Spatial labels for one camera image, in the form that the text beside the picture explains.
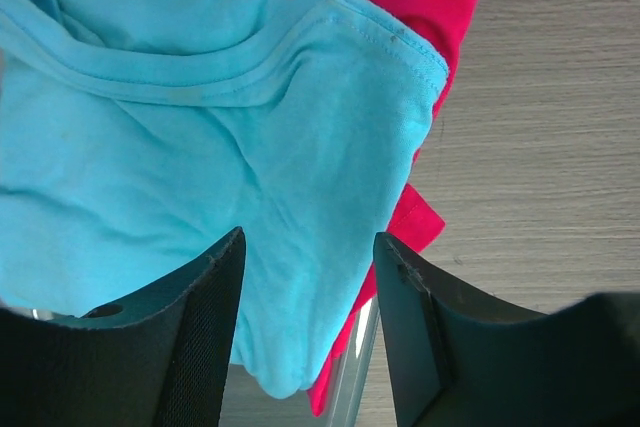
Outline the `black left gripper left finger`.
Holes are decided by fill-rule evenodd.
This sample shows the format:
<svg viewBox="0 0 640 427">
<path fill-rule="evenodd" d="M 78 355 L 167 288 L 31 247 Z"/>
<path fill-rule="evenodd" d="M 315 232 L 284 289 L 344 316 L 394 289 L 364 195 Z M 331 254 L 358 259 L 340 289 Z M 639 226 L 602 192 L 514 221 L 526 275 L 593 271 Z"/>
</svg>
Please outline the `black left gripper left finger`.
<svg viewBox="0 0 640 427">
<path fill-rule="evenodd" d="M 1 311 L 5 426 L 215 426 L 246 242 L 200 256 L 83 317 Z"/>
</svg>

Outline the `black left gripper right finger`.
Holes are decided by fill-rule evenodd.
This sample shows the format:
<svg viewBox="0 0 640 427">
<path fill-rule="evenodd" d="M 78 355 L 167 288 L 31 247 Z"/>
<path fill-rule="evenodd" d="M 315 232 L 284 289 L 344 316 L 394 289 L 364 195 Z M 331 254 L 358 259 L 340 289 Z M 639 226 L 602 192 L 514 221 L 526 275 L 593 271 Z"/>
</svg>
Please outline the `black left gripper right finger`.
<svg viewBox="0 0 640 427">
<path fill-rule="evenodd" d="M 635 426 L 639 296 L 551 314 L 486 293 L 388 233 L 374 263 L 400 426 Z"/>
</svg>

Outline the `cyan t-shirt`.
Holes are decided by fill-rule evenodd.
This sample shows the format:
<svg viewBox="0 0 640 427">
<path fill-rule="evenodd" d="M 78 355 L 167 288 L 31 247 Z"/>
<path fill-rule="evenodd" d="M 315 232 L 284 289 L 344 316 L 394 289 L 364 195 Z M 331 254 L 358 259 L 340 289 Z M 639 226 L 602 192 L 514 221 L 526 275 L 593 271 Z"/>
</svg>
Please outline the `cyan t-shirt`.
<svg viewBox="0 0 640 427">
<path fill-rule="evenodd" d="M 448 76 L 369 0 L 1 0 L 1 297 L 81 315 L 247 239 L 231 360 L 318 377 Z"/>
</svg>

